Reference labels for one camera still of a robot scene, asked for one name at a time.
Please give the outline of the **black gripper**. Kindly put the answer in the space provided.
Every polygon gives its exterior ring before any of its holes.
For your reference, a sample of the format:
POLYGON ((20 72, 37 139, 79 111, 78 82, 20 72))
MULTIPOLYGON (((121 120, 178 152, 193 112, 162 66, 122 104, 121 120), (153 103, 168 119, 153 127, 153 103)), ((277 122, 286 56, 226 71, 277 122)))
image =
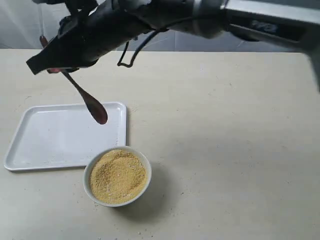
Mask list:
POLYGON ((39 37, 43 49, 26 61, 34 75, 72 73, 94 65, 103 55, 147 33, 151 27, 127 12, 124 0, 66 0, 70 16, 60 22, 57 38, 39 37))

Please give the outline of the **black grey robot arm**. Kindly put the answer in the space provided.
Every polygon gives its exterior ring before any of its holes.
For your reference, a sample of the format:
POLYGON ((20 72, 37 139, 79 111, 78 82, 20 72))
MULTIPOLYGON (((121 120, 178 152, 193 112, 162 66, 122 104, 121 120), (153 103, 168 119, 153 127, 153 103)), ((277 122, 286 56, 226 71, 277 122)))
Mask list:
POLYGON ((33 74, 75 71, 141 34, 174 30, 214 38, 225 31, 309 56, 320 74, 320 3, 317 0, 67 0, 69 16, 57 35, 27 60, 33 74))

